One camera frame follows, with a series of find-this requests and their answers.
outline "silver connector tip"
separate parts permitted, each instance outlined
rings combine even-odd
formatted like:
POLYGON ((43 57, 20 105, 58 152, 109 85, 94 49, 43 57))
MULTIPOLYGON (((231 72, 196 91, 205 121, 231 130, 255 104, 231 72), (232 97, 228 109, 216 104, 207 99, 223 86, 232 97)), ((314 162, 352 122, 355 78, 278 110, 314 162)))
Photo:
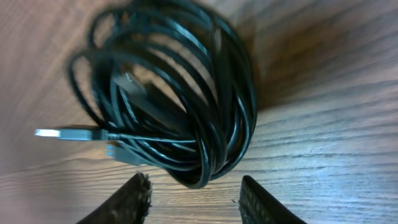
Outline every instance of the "silver connector tip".
POLYGON ((60 137, 60 131, 54 129, 36 129, 35 135, 42 137, 58 138, 60 137))

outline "cable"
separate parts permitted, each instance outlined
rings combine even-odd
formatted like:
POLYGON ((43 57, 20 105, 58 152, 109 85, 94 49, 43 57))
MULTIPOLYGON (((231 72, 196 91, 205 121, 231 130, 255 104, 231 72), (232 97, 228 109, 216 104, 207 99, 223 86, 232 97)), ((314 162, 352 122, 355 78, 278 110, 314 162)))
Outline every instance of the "cable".
POLYGON ((71 58, 68 79, 98 127, 41 129, 37 135, 113 140, 117 144, 109 154, 122 158, 116 160, 131 157, 135 158, 131 164, 161 167, 191 189, 225 175, 242 159, 257 119, 253 71, 242 40, 223 18, 192 1, 135 0, 99 13, 87 41, 88 48, 71 58), (110 16, 111 34, 98 44, 96 33, 110 16), (151 39, 153 34, 188 49, 210 74, 216 93, 189 60, 151 39), (89 105, 75 78, 75 64, 82 58, 90 64, 93 98, 101 115, 89 105), (173 64, 189 73, 202 96, 173 64), (183 108, 153 83, 142 84, 126 72, 134 65, 163 79, 183 108))

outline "robotic claw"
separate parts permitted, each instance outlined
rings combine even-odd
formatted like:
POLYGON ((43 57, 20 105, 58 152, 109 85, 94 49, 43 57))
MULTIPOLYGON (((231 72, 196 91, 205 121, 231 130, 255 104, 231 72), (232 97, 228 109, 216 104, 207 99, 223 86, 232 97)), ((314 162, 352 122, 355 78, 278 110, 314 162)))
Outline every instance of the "robotic claw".
MULTIPOLYGON (((151 182, 136 174, 78 224, 142 224, 150 207, 151 182)), ((250 176, 244 176, 239 199, 243 224, 305 223, 250 176)))

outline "wooden surface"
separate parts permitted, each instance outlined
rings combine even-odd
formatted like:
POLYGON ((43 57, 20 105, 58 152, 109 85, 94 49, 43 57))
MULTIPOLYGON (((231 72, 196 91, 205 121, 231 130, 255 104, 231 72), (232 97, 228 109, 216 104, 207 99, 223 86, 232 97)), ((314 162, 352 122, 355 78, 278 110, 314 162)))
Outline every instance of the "wooden surface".
POLYGON ((74 223, 137 170, 154 183, 146 223, 240 223, 246 174, 309 223, 397 223, 398 1, 204 1, 247 44, 261 109, 245 158, 201 190, 103 142, 33 136, 92 123, 64 64, 108 2, 0 1, 1 223, 74 223))

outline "brown wood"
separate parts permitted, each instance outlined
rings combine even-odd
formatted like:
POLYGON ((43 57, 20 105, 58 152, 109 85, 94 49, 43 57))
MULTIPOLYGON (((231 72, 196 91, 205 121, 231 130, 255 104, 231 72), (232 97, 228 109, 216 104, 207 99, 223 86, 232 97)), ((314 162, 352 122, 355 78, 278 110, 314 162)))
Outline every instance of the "brown wood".
POLYGON ((240 223, 245 174, 309 223, 397 222, 398 1, 204 1, 247 44, 261 110, 245 158, 201 190, 103 142, 33 136, 92 124, 64 64, 108 2, 0 1, 1 223, 77 222, 138 170, 154 183, 146 223, 240 223))

